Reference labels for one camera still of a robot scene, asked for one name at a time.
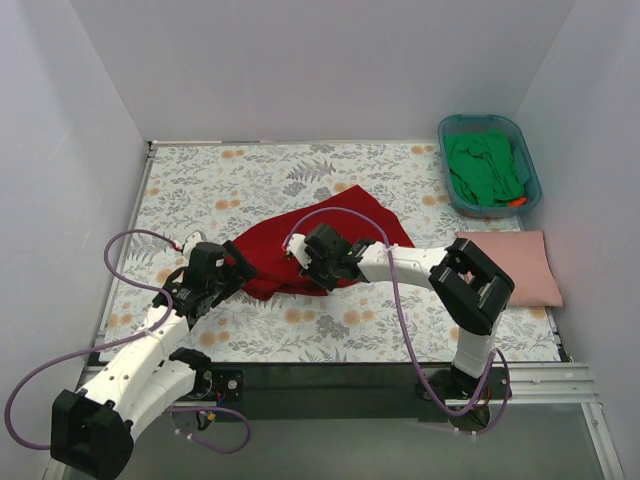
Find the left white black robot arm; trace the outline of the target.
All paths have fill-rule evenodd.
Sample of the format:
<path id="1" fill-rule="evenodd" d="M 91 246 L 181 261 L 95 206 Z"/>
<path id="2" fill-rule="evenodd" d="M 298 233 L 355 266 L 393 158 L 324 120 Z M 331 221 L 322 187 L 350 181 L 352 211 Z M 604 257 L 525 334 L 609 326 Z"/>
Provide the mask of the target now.
<path id="1" fill-rule="evenodd" d="M 187 253 L 187 265 L 167 277 L 134 340 L 77 391 L 64 390 L 55 399 L 53 459 L 95 479 L 114 479 L 136 439 L 176 401 L 215 404 L 225 397 L 211 359 L 180 343 L 257 271 L 231 241 L 198 242 Z"/>

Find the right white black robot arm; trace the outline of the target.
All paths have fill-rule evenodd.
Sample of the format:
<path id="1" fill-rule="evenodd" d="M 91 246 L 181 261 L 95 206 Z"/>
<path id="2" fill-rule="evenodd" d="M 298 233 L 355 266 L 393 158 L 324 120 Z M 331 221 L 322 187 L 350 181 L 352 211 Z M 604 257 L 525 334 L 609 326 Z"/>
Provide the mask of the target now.
<path id="1" fill-rule="evenodd" d="M 458 238 L 448 247 L 420 249 L 362 239 L 350 243 L 321 224 L 294 234 L 286 252 L 301 274 L 330 292 L 340 281 L 390 281 L 436 293 L 459 328 L 457 348 L 441 400 L 460 395 L 476 402 L 489 384 L 496 355 L 495 330 L 515 288 L 513 280 L 475 243 Z"/>

